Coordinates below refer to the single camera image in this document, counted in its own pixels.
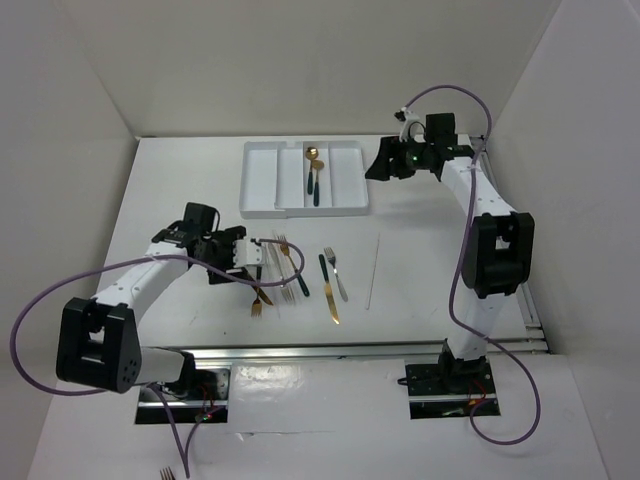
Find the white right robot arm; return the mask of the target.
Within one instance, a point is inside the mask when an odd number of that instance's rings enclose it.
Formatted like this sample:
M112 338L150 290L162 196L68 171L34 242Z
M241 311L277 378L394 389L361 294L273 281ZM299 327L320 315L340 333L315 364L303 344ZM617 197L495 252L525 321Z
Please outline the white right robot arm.
M445 340L435 381L448 393L460 393L479 381L487 363L487 339L508 296L528 280L535 222L516 211L497 192L475 150L461 144L451 113L425 119L402 108L396 136L384 137L365 177L404 180L420 170L433 174L455 196L466 215L456 282L474 294L455 335Z

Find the gold knife green handle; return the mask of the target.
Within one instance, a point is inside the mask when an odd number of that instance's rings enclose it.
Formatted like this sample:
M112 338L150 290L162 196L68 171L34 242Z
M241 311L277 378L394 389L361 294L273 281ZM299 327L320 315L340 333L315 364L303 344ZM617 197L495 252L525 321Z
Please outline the gold knife green handle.
M246 272L246 277L249 281L251 282L255 282L255 279L248 273ZM271 299L268 297L268 295L259 287L253 286L253 290L257 293L258 297L267 305L269 306L273 306L273 302L271 301Z
M335 303L333 291L332 291L330 280L329 280L327 262L326 262L325 256L323 254L319 254L318 258L319 258L319 263L320 263L320 267L321 267L321 271L322 271L322 275L323 275L323 279L324 279L324 293L325 293L325 296L326 296L329 312L330 312L332 321L336 325L339 325L340 324L340 319L339 319L337 306L336 306L336 303Z

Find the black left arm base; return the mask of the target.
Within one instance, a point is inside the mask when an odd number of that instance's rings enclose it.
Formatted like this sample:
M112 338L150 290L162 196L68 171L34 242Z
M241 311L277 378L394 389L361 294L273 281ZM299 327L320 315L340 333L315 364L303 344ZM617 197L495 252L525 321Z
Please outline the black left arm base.
M155 384L166 397L178 401L203 400L213 404L228 398L228 369L204 369L196 365L195 356L188 351L144 348L139 401L158 402L158 396L149 387Z

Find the gold spoon green handle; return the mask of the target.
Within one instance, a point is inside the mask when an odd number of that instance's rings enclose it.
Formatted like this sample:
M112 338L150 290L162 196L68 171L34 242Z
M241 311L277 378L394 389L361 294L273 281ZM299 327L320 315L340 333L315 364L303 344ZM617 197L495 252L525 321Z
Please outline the gold spoon green handle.
M306 192L308 195L313 194L314 189L314 180L313 180L313 172L314 172L314 162L318 159L318 150L316 147L309 146L305 150L305 158L309 161L309 171L307 175L307 185Z
M312 167L315 173L314 187L313 187L313 205L315 207L318 207L320 204L319 174L320 174L320 171L324 168L324 162L321 160L313 160Z

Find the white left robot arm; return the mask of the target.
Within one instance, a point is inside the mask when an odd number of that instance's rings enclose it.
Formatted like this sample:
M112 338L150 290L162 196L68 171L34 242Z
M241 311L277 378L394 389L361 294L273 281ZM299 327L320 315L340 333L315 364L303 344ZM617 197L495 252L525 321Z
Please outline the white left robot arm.
M264 262L264 249L243 226L218 229L217 209L188 203L181 219L151 240L144 261L90 299L73 298L61 319L56 375L79 385L125 393L137 384L161 383L176 399L196 390L192 354L140 344L138 325L160 295L194 264L207 265L212 285L238 278Z

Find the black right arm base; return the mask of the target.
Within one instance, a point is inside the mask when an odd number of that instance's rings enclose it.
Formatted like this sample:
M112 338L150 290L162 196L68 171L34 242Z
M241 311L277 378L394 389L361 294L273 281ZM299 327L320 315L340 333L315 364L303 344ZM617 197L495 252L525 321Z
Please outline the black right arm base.
M410 396L472 395L496 392L493 374L485 357L463 361L441 353L435 364L408 364L397 384Z

